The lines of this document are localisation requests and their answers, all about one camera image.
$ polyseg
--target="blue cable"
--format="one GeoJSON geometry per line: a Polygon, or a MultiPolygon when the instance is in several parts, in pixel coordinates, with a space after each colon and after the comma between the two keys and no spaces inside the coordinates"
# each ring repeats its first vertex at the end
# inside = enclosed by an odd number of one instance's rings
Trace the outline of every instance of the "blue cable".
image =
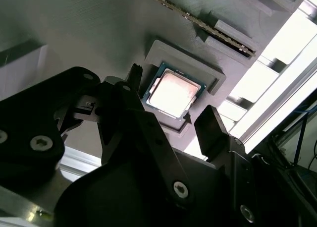
{"type": "Polygon", "coordinates": [[[317,112],[317,106],[313,107],[312,109],[308,110],[308,111],[297,111],[294,110],[295,113],[311,113],[311,112],[317,112]]]}

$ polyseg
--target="countersunk screw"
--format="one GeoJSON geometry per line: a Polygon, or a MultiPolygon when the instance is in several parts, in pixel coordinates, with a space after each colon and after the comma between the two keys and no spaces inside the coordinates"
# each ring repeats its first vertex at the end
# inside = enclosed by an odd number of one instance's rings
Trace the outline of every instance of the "countersunk screw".
{"type": "Polygon", "coordinates": [[[4,143],[8,139],[8,134],[0,129],[0,144],[4,143]]]}
{"type": "Polygon", "coordinates": [[[174,191],[178,195],[179,198],[185,199],[186,197],[188,197],[188,189],[185,186],[185,184],[183,184],[180,181],[176,181],[173,186],[174,186],[174,191]]]}
{"type": "Polygon", "coordinates": [[[31,148],[35,151],[46,151],[53,146],[53,141],[44,135],[35,136],[30,142],[31,148]]]}
{"type": "Polygon", "coordinates": [[[127,91],[131,91],[131,88],[129,88],[128,86],[124,85],[123,89],[127,90],[127,91]]]}
{"type": "Polygon", "coordinates": [[[241,214],[244,216],[244,218],[246,218],[248,222],[254,223],[254,220],[255,220],[254,215],[248,207],[242,205],[240,206],[240,211],[241,211],[241,214]]]}
{"type": "Polygon", "coordinates": [[[84,77],[89,79],[89,80],[93,80],[94,79],[94,77],[92,75],[87,74],[87,73],[84,74],[84,77]]]}

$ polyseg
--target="screw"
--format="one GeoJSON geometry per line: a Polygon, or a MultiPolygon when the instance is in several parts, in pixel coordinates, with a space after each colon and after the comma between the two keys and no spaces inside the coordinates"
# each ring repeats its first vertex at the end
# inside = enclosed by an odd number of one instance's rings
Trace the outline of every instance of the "screw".
{"type": "Polygon", "coordinates": [[[179,198],[185,199],[186,197],[188,197],[188,189],[185,186],[185,184],[183,184],[180,181],[176,181],[173,186],[174,186],[174,191],[178,195],[179,198]]]}
{"type": "Polygon", "coordinates": [[[84,77],[89,79],[89,80],[93,80],[94,79],[94,77],[92,75],[87,74],[87,73],[84,74],[84,77]]]}
{"type": "Polygon", "coordinates": [[[35,151],[46,151],[53,146],[53,141],[44,135],[35,136],[30,142],[31,148],[35,151]]]}
{"type": "Polygon", "coordinates": [[[131,88],[129,88],[128,86],[123,86],[123,89],[127,90],[127,91],[131,91],[131,88]]]}
{"type": "Polygon", "coordinates": [[[242,205],[240,206],[240,211],[241,211],[241,214],[244,216],[244,218],[246,218],[248,222],[254,223],[254,215],[248,207],[242,205]]]}
{"type": "Polygon", "coordinates": [[[43,211],[43,210],[38,210],[36,211],[36,214],[39,215],[41,218],[43,218],[46,221],[53,221],[53,215],[50,213],[43,211]]]}
{"type": "Polygon", "coordinates": [[[0,130],[0,144],[4,143],[8,139],[8,134],[3,130],[0,130]]]}

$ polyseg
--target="metal frame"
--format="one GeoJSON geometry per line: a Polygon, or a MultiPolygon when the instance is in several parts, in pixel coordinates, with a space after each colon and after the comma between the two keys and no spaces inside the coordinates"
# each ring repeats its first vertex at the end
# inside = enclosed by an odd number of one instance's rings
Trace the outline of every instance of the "metal frame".
{"type": "MultiPolygon", "coordinates": [[[[247,142],[258,132],[261,132],[261,128],[276,114],[278,111],[281,111],[283,108],[287,107],[288,101],[292,99],[292,97],[295,97],[296,94],[299,94],[301,91],[301,88],[308,84],[310,81],[313,81],[316,73],[317,73],[317,59],[314,54],[314,48],[317,45],[317,36],[315,36],[310,43],[303,49],[303,51],[294,59],[294,61],[289,64],[284,72],[277,78],[277,80],[273,83],[273,85],[261,96],[261,98],[255,103],[255,105],[247,112],[247,114],[230,130],[230,133],[232,135],[235,135],[237,137],[240,137],[240,139],[243,141],[243,143],[246,145],[247,152],[251,151],[255,145],[248,146],[247,142]],[[279,86],[281,84],[281,81],[283,81],[284,78],[287,76],[287,69],[290,69],[290,67],[294,67],[293,69],[296,69],[300,66],[306,66],[307,68],[304,69],[300,75],[289,84],[287,89],[285,89],[277,99],[265,111],[258,117],[258,118],[250,118],[249,112],[253,112],[253,110],[256,110],[259,108],[259,104],[264,102],[266,100],[266,97],[270,94],[274,93],[274,88],[276,86],[279,86]],[[244,126],[248,126],[248,128],[243,132],[244,126]]],[[[313,91],[317,86],[312,85],[311,91],[313,91]]],[[[302,102],[306,97],[303,96],[298,100],[298,103],[302,102]]],[[[290,108],[287,109],[286,113],[283,114],[285,117],[292,112],[294,109],[290,108]]],[[[275,128],[274,125],[272,125],[270,128],[267,128],[265,130],[265,134],[263,134],[263,138],[266,137],[269,132],[271,132],[275,128]]]]}

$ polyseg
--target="reflective metal surface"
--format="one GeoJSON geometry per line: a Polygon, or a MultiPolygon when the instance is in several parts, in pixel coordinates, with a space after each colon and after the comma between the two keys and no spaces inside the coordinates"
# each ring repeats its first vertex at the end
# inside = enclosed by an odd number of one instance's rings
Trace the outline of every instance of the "reflective metal surface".
{"type": "MultiPolygon", "coordinates": [[[[58,169],[54,176],[43,184],[25,184],[22,186],[14,186],[14,189],[10,189],[18,196],[23,196],[30,202],[34,203],[50,213],[54,212],[54,208],[66,188],[71,184],[71,181],[67,180],[58,169]]],[[[1,210],[10,214],[7,209],[1,210]]]]}
{"type": "Polygon", "coordinates": [[[53,226],[53,213],[2,186],[0,186],[0,209],[37,226],[53,226]]]}

